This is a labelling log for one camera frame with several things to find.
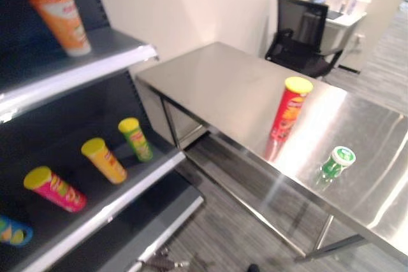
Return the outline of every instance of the green bottle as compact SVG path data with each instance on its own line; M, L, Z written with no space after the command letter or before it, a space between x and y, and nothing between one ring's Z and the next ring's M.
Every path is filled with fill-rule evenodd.
M333 149L329 159L321 166L323 178L336 178L343 170L356 161L356 155L347 147L338 146Z

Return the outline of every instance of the shelf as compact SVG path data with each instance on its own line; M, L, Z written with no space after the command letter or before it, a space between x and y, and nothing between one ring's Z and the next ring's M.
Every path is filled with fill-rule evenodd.
M50 272L127 271L147 261L202 202L193 186L171 172Z
M160 136L147 136L154 158L137 161L127 144L114 150L127 169L127 180L112 185L89 163L77 169L82 182L80 190L87 196L87 206L79 213L68 213L51 202L33 194L24 209L34 229L32 240L22 248L0 245L2 271L37 272L47 269L92 233L109 223L122 209L169 173L185 156Z
M86 83L157 56L152 45L109 27L87 33L92 52L68 57L35 46L0 60L0 123Z

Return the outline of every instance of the chair backrest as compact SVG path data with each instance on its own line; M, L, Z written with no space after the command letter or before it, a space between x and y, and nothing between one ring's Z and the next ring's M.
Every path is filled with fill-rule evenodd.
M323 4L278 0L278 37L295 44L294 48L320 52L327 11L328 7Z

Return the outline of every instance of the red pringles can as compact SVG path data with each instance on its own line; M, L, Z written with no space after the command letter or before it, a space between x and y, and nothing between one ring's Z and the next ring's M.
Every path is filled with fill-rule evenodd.
M312 82L299 76L291 76L285 80L285 91L270 131L272 139L281 142L287 140L303 102L312 89Z

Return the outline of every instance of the floor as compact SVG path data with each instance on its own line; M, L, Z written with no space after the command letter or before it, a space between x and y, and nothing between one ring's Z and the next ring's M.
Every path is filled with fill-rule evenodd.
M408 10L397 10L359 75L337 68L326 81L408 115Z
M271 201L265 203L262 180L243 181L244 176L256 175L257 169L211 137L206 137L190 148L194 157L217 180L228 183L234 192L262 213L273 219L305 250L310 250L321 228L326 213L308 203L289 187L277 190ZM205 196L204 207L168 242L169 258L190 261L185 272L244 272L252 262L259 264L262 272L403 272L401 263L372 244L350 248L332 257L295 264L296 254L261 225L254 217L232 200L219 186L189 161L178 167ZM352 231L335 222L327 243L341 239ZM143 272L155 270L145 268Z

